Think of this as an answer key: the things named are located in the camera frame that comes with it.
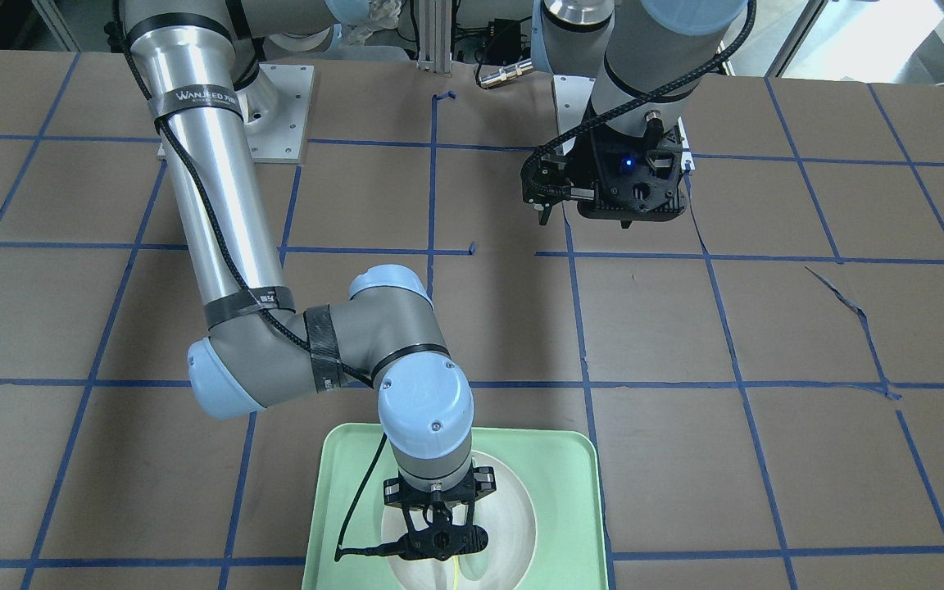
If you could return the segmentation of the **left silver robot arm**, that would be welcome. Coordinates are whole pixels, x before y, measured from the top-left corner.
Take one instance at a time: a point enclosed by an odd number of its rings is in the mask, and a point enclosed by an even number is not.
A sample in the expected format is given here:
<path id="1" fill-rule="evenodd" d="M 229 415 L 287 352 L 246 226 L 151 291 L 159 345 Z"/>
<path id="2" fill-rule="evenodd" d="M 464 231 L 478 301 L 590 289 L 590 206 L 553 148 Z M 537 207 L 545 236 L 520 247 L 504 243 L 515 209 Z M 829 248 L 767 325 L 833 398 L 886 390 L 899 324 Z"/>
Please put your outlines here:
<path id="1" fill-rule="evenodd" d="M 539 224 L 566 202 L 623 228 L 681 216 L 679 119 L 701 79 L 748 40 L 757 12 L 756 1 L 539 1 L 534 64 L 592 80 L 576 123 L 520 169 Z"/>

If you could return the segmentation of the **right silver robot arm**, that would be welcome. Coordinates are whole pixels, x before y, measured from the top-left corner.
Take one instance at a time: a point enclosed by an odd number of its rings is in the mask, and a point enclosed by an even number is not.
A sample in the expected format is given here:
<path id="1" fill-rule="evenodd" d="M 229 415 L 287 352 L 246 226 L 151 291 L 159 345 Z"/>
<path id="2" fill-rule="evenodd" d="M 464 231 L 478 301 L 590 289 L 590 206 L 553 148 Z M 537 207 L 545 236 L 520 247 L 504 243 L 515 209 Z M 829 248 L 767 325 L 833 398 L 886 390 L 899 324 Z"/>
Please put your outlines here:
<path id="1" fill-rule="evenodd" d="M 261 1 L 116 1 L 112 29 L 164 142 L 206 338 L 188 349 L 202 409 L 225 420 L 360 382 L 378 393 L 398 475 L 383 486 L 406 532 L 363 556 L 442 559 L 483 551 L 474 508 L 495 492 L 472 460 L 474 400 L 415 272 L 372 266 L 340 305 L 299 312 L 267 228 L 238 42 L 273 34 Z"/>

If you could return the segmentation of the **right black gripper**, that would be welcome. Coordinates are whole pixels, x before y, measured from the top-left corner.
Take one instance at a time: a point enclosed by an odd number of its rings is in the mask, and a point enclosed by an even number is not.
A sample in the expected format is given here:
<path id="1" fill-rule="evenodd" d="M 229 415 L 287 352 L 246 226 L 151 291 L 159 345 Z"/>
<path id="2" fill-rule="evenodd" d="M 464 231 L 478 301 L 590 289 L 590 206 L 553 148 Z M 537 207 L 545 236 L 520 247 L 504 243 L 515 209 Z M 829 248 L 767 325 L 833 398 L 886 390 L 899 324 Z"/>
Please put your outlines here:
<path id="1" fill-rule="evenodd" d="M 470 467 L 465 477 L 449 489 L 432 489 L 422 492 L 412 487 L 402 477 L 383 482 L 383 503 L 400 508 L 406 524 L 406 538 L 486 538 L 488 533 L 474 522 L 475 503 L 496 490 L 496 475 L 491 466 Z M 465 505 L 465 523 L 453 524 L 452 509 Z M 422 511 L 422 516 L 431 513 L 428 526 L 416 529 L 413 511 Z"/>

